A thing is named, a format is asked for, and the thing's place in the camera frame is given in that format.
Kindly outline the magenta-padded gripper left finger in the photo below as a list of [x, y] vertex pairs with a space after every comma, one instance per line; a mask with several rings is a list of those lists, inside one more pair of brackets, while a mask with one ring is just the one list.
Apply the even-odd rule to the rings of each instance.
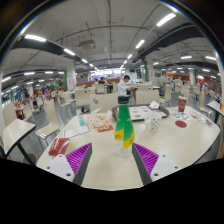
[[92, 144], [85, 144], [68, 155], [59, 154], [45, 170], [81, 186], [92, 154]]

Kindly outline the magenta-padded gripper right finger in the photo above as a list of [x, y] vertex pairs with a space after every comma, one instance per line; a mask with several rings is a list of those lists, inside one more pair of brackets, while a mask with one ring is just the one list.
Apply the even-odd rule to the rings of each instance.
[[132, 144], [132, 154], [143, 185], [181, 170], [181, 167], [167, 155], [158, 155], [137, 143]]

